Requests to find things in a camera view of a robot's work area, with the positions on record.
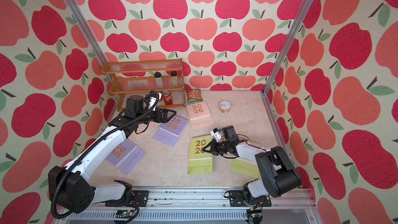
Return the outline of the pink calendar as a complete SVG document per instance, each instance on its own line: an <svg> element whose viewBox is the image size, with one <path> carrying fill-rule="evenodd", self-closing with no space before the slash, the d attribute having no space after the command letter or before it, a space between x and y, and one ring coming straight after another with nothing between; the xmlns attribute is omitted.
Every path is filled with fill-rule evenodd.
<svg viewBox="0 0 398 224"><path fill-rule="evenodd" d="M156 130L160 126L160 123L150 122L148 125L140 124L137 132L133 132L130 137L133 137L137 141L143 140L153 130Z"/></svg>
<svg viewBox="0 0 398 224"><path fill-rule="evenodd" d="M187 104L186 108L193 130L214 125L210 110L205 101Z"/></svg>

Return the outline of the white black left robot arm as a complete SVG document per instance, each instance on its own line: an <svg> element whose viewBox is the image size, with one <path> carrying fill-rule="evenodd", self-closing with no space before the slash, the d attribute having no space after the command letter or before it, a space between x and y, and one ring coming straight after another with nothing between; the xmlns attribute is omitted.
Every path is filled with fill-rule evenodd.
<svg viewBox="0 0 398 224"><path fill-rule="evenodd" d="M122 180L106 186L90 186L88 181L98 166L141 124L167 123L176 111L158 108L162 94L150 91L146 96L133 95L126 108L109 124L105 131L79 156L63 167L55 166L48 173L50 212L55 219L83 212L92 204L109 203L132 208L128 223L135 219L140 208L134 202L132 185Z"/></svg>

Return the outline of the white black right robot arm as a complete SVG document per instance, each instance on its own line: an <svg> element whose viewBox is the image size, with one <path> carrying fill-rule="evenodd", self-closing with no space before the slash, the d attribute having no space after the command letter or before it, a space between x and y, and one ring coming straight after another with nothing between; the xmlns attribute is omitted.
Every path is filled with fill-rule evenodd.
<svg viewBox="0 0 398 224"><path fill-rule="evenodd" d="M302 179L285 150L275 146L269 150L240 139L232 125L211 131L212 140L201 151L229 159L242 158L254 162L259 178L246 183L242 190L228 191L231 205L241 203L257 207L260 203L271 206L270 197L278 198L302 185Z"/></svg>

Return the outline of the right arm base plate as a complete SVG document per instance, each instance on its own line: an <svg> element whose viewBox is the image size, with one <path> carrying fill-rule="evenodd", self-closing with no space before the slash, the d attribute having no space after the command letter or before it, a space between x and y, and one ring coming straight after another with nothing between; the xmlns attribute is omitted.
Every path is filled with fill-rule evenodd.
<svg viewBox="0 0 398 224"><path fill-rule="evenodd" d="M257 208L272 206L269 196L255 198L247 189L226 191L224 198L229 200L231 207Z"/></svg>

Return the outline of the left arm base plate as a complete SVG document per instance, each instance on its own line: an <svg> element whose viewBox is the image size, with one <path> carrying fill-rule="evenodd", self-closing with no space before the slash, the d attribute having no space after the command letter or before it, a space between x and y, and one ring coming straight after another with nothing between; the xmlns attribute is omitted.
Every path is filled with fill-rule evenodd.
<svg viewBox="0 0 398 224"><path fill-rule="evenodd" d="M148 201L149 191L147 190L131 190L127 189L122 198L119 200L112 200L105 202L107 207L128 207L137 206L145 207Z"/></svg>

